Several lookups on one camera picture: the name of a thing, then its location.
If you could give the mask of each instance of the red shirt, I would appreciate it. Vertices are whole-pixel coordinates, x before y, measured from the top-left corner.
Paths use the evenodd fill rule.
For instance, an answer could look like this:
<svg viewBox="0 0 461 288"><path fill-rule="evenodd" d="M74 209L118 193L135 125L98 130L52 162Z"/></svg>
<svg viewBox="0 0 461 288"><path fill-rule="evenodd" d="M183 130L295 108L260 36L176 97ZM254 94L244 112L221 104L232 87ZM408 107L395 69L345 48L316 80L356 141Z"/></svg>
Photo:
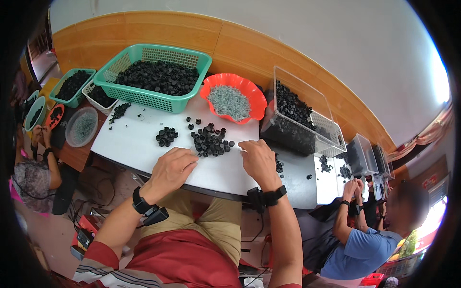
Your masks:
<svg viewBox="0 0 461 288"><path fill-rule="evenodd" d="M238 268L218 246L195 230L175 230L142 238L133 259L119 270L111 248L91 243L74 275L84 287L183 287L241 288ZM301 288L297 284L281 286Z"/></svg>

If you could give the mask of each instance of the green plastic basket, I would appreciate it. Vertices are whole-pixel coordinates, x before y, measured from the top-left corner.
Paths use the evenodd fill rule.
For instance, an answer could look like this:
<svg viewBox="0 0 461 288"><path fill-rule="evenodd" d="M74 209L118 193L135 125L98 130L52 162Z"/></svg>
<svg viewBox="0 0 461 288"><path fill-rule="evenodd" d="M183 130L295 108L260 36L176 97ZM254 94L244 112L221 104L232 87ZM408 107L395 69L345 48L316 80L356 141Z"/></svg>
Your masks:
<svg viewBox="0 0 461 288"><path fill-rule="evenodd" d="M139 60L147 62L161 60L181 64L189 68L197 68L199 78L192 91L183 96L171 96L113 83L120 72L125 71L132 63ZM122 50L104 65L96 73L93 82L95 85L101 86L109 97L171 113L180 113L186 108L189 99L199 92L200 85L205 79L211 62L212 59L208 54L194 50L156 44L135 44Z"/></svg>
<svg viewBox="0 0 461 288"><path fill-rule="evenodd" d="M59 90L61 89L62 87L62 84L64 83L65 80L67 80L67 78L69 78L70 76L74 75L75 73L77 73L77 71L79 70L83 70L87 73L89 73L91 76L90 78L88 78L87 81L85 81L85 83L77 90L77 92L75 93L74 97L70 98L69 100L62 100L62 99L59 99L59 98L56 98L56 95L59 93ZM80 103L82 102L83 99L85 99L85 95L82 94L82 88L85 87L86 84L88 84L88 82L90 82L92 79L93 79L93 76L95 75L96 73L96 70L95 69L87 69L87 68L74 68L74 69L70 69L62 78L61 80L58 82L58 84L56 84L56 86L53 88L53 90L51 90L50 92L50 99L53 99L54 101L56 101L57 103L62 103L64 104L65 106L68 106L70 108L77 108Z"/></svg>

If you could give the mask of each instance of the red wavy bowl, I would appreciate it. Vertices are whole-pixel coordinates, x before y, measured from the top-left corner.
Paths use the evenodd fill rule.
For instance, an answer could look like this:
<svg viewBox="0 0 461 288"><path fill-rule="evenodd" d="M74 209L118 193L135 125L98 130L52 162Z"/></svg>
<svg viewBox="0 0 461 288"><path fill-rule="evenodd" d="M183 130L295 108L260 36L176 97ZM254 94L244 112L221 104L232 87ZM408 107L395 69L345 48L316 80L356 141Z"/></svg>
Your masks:
<svg viewBox="0 0 461 288"><path fill-rule="evenodd" d="M214 74L203 80L203 87L200 90L200 97L208 101L210 111L216 116L235 122L237 124L246 124L251 119L261 120L264 117L264 110L267 107L266 98L261 90L248 79L242 78L231 73ZM217 115L214 111L213 104L208 100L211 88L215 86L232 86L240 90L240 92L248 98L250 102L250 117L243 119L240 122L234 121L229 115Z"/></svg>

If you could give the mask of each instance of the woman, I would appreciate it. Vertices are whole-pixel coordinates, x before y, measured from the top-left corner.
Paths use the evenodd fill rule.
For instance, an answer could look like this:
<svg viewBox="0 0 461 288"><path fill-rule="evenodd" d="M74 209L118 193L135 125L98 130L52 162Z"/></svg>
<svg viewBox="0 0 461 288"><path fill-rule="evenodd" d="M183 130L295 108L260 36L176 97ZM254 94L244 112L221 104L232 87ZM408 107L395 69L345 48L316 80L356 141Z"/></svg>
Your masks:
<svg viewBox="0 0 461 288"><path fill-rule="evenodd" d="M33 158L28 158L24 151L24 135L21 125L17 129L16 161L14 175L10 180L13 198L18 195L21 201L35 212L51 212L56 189L61 185L58 163L50 144L51 128L35 126L32 129L30 148ZM38 142L43 139L45 152L43 161L37 161Z"/></svg>

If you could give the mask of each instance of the hand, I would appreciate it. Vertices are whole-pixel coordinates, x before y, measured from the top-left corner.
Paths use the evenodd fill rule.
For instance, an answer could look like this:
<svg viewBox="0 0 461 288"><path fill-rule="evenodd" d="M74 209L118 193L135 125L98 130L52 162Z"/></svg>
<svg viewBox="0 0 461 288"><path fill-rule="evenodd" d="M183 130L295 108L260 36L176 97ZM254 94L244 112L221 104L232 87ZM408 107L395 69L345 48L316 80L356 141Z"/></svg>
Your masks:
<svg viewBox="0 0 461 288"><path fill-rule="evenodd" d="M275 153L264 140L243 141L238 145L241 151L243 168L261 187L263 192L270 192L282 186L282 180L275 170Z"/></svg>
<svg viewBox="0 0 461 288"><path fill-rule="evenodd" d="M381 204L381 211L382 211L381 215L386 216L386 202L383 202Z"/></svg>
<svg viewBox="0 0 461 288"><path fill-rule="evenodd" d="M43 133L43 141L45 142L45 148L50 148L51 128L45 125L42 127L41 132Z"/></svg>
<svg viewBox="0 0 461 288"><path fill-rule="evenodd" d="M364 184L361 179L355 179L355 181L357 182L357 188L355 189L354 195L355 195L355 198L357 199L357 202L359 202L358 204L361 204L362 203L362 191L363 191Z"/></svg>
<svg viewBox="0 0 461 288"><path fill-rule="evenodd" d="M43 137L43 133L41 132L41 126L36 125L32 129L32 144L36 146L41 137Z"/></svg>
<svg viewBox="0 0 461 288"><path fill-rule="evenodd" d="M140 189L139 195L150 205L155 204L186 182L198 160L190 149L172 148L159 158L152 169L151 178Z"/></svg>
<svg viewBox="0 0 461 288"><path fill-rule="evenodd" d="M355 179L348 181L346 185L344 185L343 200L350 202L357 187L358 185Z"/></svg>

